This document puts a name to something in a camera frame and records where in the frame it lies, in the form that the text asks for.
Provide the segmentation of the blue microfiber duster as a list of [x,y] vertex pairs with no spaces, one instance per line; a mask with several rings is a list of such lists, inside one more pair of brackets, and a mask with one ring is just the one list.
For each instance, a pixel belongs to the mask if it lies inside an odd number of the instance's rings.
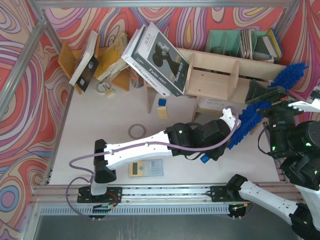
[[[275,79],[268,84],[267,87],[282,87],[286,93],[290,90],[303,76],[304,70],[307,69],[305,63],[295,63],[285,67]],[[231,149],[233,146],[240,143],[240,141],[263,119],[263,116],[259,115],[257,109],[264,109],[270,107],[271,104],[265,101],[247,105],[246,109],[242,111],[239,116],[238,123],[239,127],[235,130],[235,133],[231,137],[226,137],[220,143],[213,146],[219,147],[228,141],[226,148]],[[197,157],[202,157],[204,152],[200,152]]]

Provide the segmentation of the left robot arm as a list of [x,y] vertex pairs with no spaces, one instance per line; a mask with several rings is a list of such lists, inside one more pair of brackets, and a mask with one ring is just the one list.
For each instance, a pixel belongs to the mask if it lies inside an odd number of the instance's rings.
[[204,125],[196,122],[176,123],[150,137],[130,142],[108,144],[103,139],[94,143],[94,175],[92,196],[106,194],[108,184],[117,179],[116,169],[150,157],[190,156],[206,154],[217,160],[231,140],[235,129],[232,119],[212,120]]

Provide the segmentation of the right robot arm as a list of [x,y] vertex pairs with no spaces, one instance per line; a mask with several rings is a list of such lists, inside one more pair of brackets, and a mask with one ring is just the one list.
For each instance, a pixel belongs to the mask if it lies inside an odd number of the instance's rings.
[[294,117],[304,112],[320,111],[320,88],[316,86],[306,101],[297,101],[284,87],[265,87],[251,80],[245,98],[250,107],[266,101],[270,107],[258,113],[268,118],[270,151],[275,160],[283,159],[280,169],[301,193],[304,202],[281,198],[235,174],[226,184],[231,200],[253,202],[285,220],[304,240],[320,238],[320,122],[295,124]]

